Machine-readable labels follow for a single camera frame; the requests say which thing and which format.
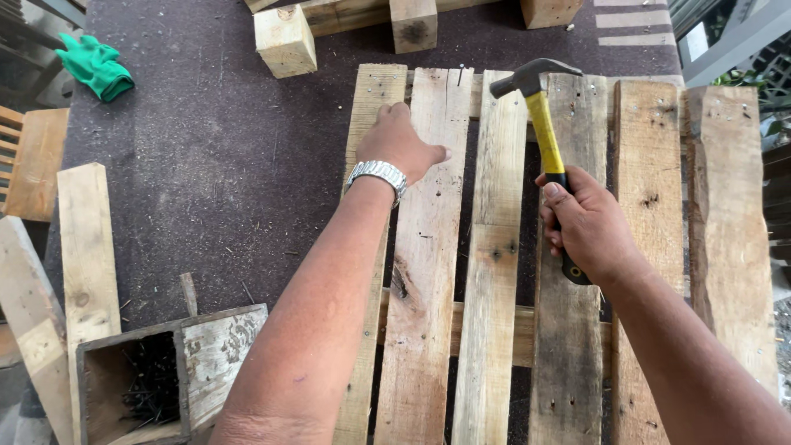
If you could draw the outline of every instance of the hammer head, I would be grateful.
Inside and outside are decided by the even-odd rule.
[[[541,91],[539,74],[547,72],[582,76],[580,69],[570,67],[563,62],[553,59],[536,59],[517,68],[507,78],[492,82],[489,86],[489,91],[495,99],[499,99],[516,89],[520,90],[524,97],[532,96]]]

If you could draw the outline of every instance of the workbench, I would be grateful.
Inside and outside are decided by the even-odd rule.
[[[393,54],[390,24],[355,29],[316,38],[317,72],[276,80],[255,53],[253,20],[241,0],[93,0],[86,33],[119,50],[136,86],[111,104],[85,86],[75,89],[62,167],[107,167],[119,304],[129,301],[123,330],[186,317],[184,272],[192,273],[201,314],[249,305],[251,297],[270,308],[277,302],[338,203],[360,63],[463,64],[483,72],[551,57],[588,74],[679,83],[667,6],[642,3],[588,0],[572,30],[526,31],[512,0],[453,10],[438,16],[437,48],[402,55]],[[643,38],[662,33],[671,41]],[[468,168],[477,134],[471,122]],[[517,304],[531,306],[535,145],[528,144],[525,169]],[[463,215],[474,176],[465,174]],[[57,214],[45,268],[62,301]],[[462,219],[460,233],[469,225]],[[463,258],[457,267],[466,268]],[[456,289],[464,284],[457,280]],[[527,428],[517,419],[527,413],[529,379],[528,368],[513,368],[509,430],[517,437]]]

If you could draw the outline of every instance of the forearm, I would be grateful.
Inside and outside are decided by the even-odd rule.
[[[789,418],[647,263],[602,288],[645,373],[668,438],[785,443]]]
[[[252,345],[213,443],[331,439],[393,196],[381,179],[355,181]]]

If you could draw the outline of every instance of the yellow hammer handle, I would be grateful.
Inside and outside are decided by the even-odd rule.
[[[528,103],[528,111],[533,119],[533,128],[539,140],[541,162],[545,173],[565,173],[563,161],[558,150],[558,141],[554,137],[552,119],[549,116],[547,92],[540,91],[524,99]]]

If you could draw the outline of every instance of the person's left hand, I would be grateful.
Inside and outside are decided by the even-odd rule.
[[[379,108],[376,123],[357,147],[357,161],[384,161],[407,176],[407,186],[420,181],[429,167],[450,159],[442,145],[424,143],[414,132],[407,104]]]

